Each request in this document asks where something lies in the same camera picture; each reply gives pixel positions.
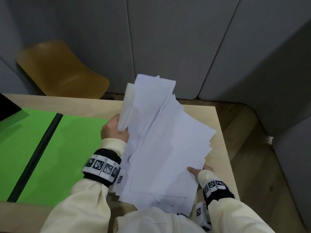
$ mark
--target forearm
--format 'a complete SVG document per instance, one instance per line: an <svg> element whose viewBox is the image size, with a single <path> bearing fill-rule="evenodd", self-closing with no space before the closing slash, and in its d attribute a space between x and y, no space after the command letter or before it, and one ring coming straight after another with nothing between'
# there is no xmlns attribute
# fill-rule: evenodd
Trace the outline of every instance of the forearm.
<svg viewBox="0 0 311 233"><path fill-rule="evenodd" d="M201 171L198 179L214 232L274 232L250 207L236 200L212 171Z"/></svg>
<svg viewBox="0 0 311 233"><path fill-rule="evenodd" d="M110 150L114 151L113 154L120 159L125 148L126 143L121 140L104 139L95 154L105 156L105 151ZM72 194L52 210L41 232L107 232L110 209L106 202L106 196L111 183L96 175L89 175L89 178L92 180L84 178L72 187Z"/></svg>

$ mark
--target cream sleeve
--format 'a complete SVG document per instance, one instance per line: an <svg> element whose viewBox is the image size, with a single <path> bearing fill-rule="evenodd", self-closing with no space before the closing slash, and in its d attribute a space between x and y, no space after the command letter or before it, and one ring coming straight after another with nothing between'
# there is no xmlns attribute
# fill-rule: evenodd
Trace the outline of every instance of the cream sleeve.
<svg viewBox="0 0 311 233"><path fill-rule="evenodd" d="M212 179L218 179L212 171L199 172L198 180L202 188ZM233 198L212 200L207 208L215 233L274 232L250 207L239 200Z"/></svg>
<svg viewBox="0 0 311 233"><path fill-rule="evenodd" d="M126 143L108 138L101 141L99 148L113 150L122 158ZM108 188L99 182L78 181L72 187L71 195L52 210L41 232L106 233L110 219L107 193Z"/></svg>

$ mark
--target green mat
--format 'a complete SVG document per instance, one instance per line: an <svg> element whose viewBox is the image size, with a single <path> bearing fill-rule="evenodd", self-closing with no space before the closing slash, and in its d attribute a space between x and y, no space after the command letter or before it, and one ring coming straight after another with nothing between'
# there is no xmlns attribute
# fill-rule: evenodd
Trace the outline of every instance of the green mat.
<svg viewBox="0 0 311 233"><path fill-rule="evenodd" d="M87 159L99 148L108 120L64 115L18 202L56 206L83 177Z"/></svg>
<svg viewBox="0 0 311 233"><path fill-rule="evenodd" d="M23 108L0 122L0 201L6 201L56 113Z"/></svg>

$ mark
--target person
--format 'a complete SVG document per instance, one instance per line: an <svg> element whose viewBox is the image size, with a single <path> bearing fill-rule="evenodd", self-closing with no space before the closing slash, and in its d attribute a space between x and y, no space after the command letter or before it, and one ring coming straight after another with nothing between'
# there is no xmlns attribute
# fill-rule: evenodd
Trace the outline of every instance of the person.
<svg viewBox="0 0 311 233"><path fill-rule="evenodd" d="M118 131L118 121L119 115L116 115L103 126L102 141L94 153L104 160L112 160L113 165L115 162L120 164L129 139L127 129L123 132ZM151 207L117 217L113 231L274 232L251 208L234 198L231 190L216 177L211 167L205 166L204 170L192 167L187 169L199 180L203 188L206 206L196 210L199 225L183 215L166 213ZM106 196L111 184L112 181L108 178L84 172L84 178L72 187L72 194L51 211L41 233L106 233L110 219Z"/></svg>

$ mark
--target wooden floor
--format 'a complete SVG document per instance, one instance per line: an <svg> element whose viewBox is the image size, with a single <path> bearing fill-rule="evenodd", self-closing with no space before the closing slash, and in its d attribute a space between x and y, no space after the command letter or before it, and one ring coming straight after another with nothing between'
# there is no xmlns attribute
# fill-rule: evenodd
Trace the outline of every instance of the wooden floor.
<svg viewBox="0 0 311 233"><path fill-rule="evenodd" d="M123 100L123 95L112 95ZM275 232L307 232L301 223L280 165L255 112L236 103L178 100L215 106L241 201Z"/></svg>

